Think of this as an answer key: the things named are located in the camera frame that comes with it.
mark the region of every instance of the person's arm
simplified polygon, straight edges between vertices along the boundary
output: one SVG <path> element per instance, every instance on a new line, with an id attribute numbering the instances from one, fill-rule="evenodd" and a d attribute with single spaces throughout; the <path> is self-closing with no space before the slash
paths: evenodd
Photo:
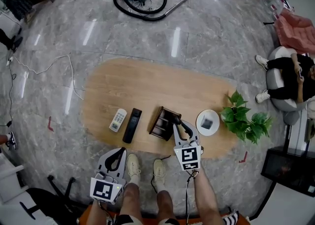
<path id="1" fill-rule="evenodd" d="M 297 100 L 296 102 L 302 103 L 303 102 L 303 82 L 304 77 L 302 76 L 300 78 L 300 75 L 297 75 L 297 83 L 298 83 L 298 89 L 297 89 Z"/>
<path id="2" fill-rule="evenodd" d="M 216 195 L 202 167 L 194 179 L 194 185 L 196 206 L 202 223 L 204 225 L 223 225 Z"/>
<path id="3" fill-rule="evenodd" d="M 294 71 L 295 71 L 296 75 L 298 75 L 299 71 L 301 70 L 301 67 L 300 67 L 300 63 L 297 60 L 297 54 L 295 54 L 295 53 L 291 54 L 291 59 L 292 59 L 292 62 L 294 64 Z"/>
<path id="4" fill-rule="evenodd" d="M 101 203 L 101 205 L 106 209 L 106 204 Z M 94 200 L 87 220 L 87 225 L 106 225 L 106 218 L 106 212 L 100 208 L 98 201 Z"/>

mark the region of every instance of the pink armchair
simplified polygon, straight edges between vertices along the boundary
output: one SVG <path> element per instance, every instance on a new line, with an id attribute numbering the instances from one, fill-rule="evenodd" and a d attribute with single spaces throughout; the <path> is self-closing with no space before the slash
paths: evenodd
<path id="1" fill-rule="evenodd" d="M 310 19 L 283 9 L 275 27 L 282 46 L 294 48 L 299 54 L 315 54 L 315 28 Z"/>

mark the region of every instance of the remote control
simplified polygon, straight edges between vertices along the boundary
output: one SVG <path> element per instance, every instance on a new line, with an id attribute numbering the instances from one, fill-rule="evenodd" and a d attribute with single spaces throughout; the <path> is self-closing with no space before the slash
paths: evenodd
<path id="1" fill-rule="evenodd" d="M 127 128 L 124 133 L 123 142 L 127 144 L 131 143 L 134 132 L 136 131 L 141 113 L 142 113 L 141 110 L 133 108 L 131 116 L 127 124 Z"/>
<path id="2" fill-rule="evenodd" d="M 127 115 L 127 111 L 125 111 L 124 109 L 118 109 L 116 112 L 116 115 L 114 116 L 113 121 L 110 123 L 109 128 L 114 131 L 117 132 L 120 128 L 120 125 L 122 125 L 123 120 L 125 119 Z"/>

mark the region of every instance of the vacuum hose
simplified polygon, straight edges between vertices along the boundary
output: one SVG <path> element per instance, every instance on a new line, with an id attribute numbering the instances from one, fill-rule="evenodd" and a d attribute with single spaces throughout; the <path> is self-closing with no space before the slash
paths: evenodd
<path id="1" fill-rule="evenodd" d="M 150 17 L 147 17 L 147 16 L 141 16 L 141 15 L 138 15 L 138 14 L 135 14 L 135 13 L 132 13 L 132 12 L 129 12 L 127 10 L 125 10 L 124 8 L 122 8 L 118 3 L 117 3 L 117 0 L 113 0 L 114 1 L 114 5 L 123 13 L 131 16 L 131 17 L 134 17 L 134 18 L 139 18 L 139 19 L 142 19 L 144 21 L 158 21 L 158 20 L 161 20 L 163 18 L 166 17 L 165 14 L 163 14 L 162 16 L 159 16 L 159 17 L 155 17 L 155 18 L 150 18 Z M 134 11 L 136 12 L 139 12 L 139 13 L 142 13 L 142 14 L 155 14 L 155 13 L 159 13 L 160 11 L 162 11 L 165 6 L 166 6 L 166 3 L 167 3 L 167 0 L 163 0 L 163 4 L 162 6 L 159 8 L 159 9 L 156 9 L 156 10 L 151 10 L 151 11 L 146 11 L 146 10 L 142 10 L 142 9 L 138 9 L 136 7 L 134 7 L 130 2 L 129 0 L 124 0 L 125 3 L 131 8 L 133 9 Z"/>

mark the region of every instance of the white remote control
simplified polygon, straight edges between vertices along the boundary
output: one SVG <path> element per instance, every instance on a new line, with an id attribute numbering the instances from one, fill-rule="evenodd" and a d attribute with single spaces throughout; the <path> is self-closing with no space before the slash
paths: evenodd
<path id="1" fill-rule="evenodd" d="M 125 119 L 126 115 L 127 115 L 127 111 L 125 111 L 124 109 L 118 109 L 109 128 L 112 131 L 117 132 L 120 128 L 120 125 L 122 125 L 123 120 Z"/>

